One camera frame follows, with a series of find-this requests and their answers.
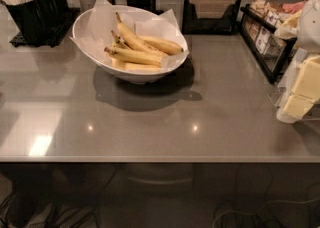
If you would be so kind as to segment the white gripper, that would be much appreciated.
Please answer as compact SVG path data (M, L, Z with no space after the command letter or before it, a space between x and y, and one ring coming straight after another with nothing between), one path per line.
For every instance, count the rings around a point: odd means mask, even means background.
M278 87L283 89L276 117L295 123L320 100L320 54L299 48Z

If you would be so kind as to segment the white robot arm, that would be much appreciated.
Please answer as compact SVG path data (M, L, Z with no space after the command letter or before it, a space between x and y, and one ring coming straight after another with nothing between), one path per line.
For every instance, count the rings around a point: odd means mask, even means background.
M279 121L295 123L320 100L320 0L307 0L275 36L297 38L298 50L279 83L284 91L276 113Z

